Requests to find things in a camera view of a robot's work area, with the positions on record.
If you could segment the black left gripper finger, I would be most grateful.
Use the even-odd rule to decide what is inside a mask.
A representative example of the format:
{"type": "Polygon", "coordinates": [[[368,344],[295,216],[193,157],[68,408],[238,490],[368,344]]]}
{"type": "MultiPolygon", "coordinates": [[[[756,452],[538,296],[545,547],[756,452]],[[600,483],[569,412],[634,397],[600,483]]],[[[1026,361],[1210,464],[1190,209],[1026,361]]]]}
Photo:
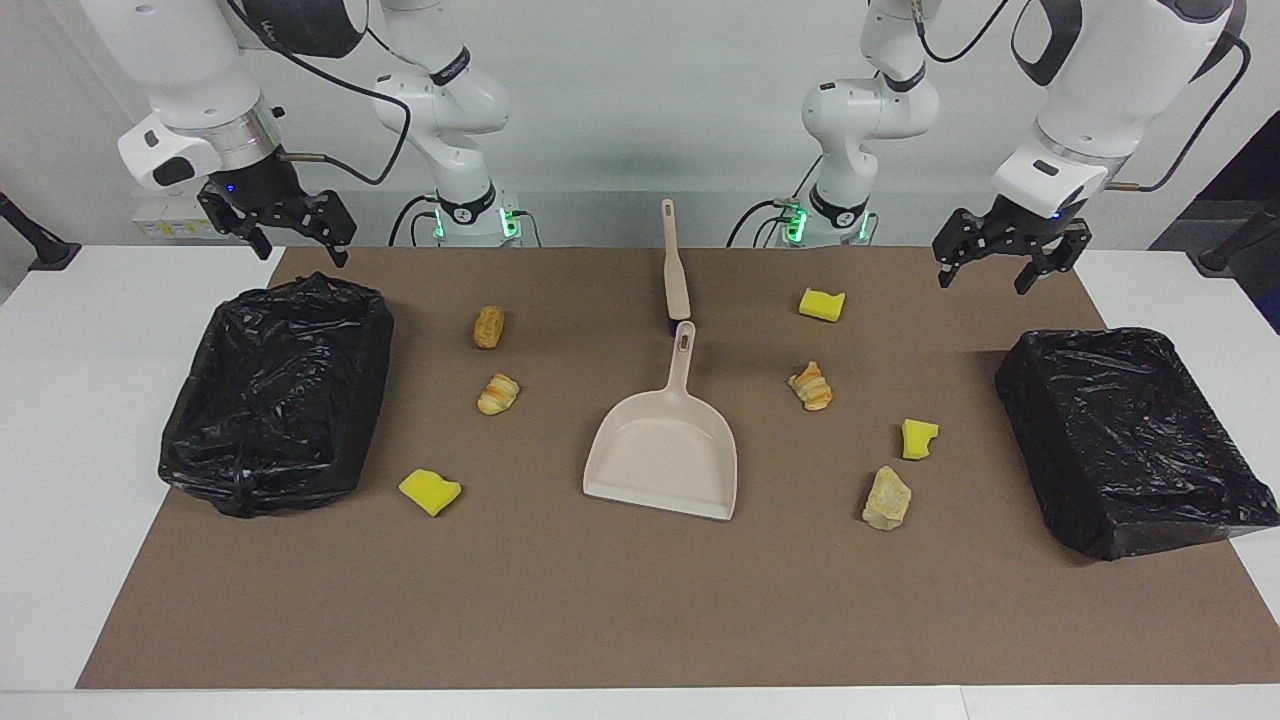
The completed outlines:
{"type": "Polygon", "coordinates": [[[1092,237],[1085,222],[1070,222],[1065,231],[1052,240],[1020,238],[1021,255],[1029,260],[1015,278],[1016,293],[1020,296],[1029,293],[1036,282],[1044,275],[1071,270],[1092,237]]]}
{"type": "Polygon", "coordinates": [[[991,247],[983,236],[986,218],[959,208],[945,222],[933,240],[933,254],[940,264],[940,287],[948,288],[959,269],[991,255],[991,247]]]}

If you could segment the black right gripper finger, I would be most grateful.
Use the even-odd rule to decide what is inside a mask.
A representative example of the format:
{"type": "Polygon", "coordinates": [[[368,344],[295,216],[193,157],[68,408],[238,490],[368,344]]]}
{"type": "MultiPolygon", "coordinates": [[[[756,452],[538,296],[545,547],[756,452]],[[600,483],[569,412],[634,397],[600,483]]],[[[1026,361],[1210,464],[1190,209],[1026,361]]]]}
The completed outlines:
{"type": "Polygon", "coordinates": [[[259,228],[256,217],[250,213],[241,215],[233,205],[215,190],[200,190],[198,205],[204,209],[211,227],[220,234],[230,234],[246,242],[260,260],[268,260],[273,246],[259,228]]]}
{"type": "Polygon", "coordinates": [[[348,247],[357,231],[346,204],[333,190],[306,195],[301,202],[300,233],[320,243],[337,268],[344,268],[349,259],[348,247]]]}

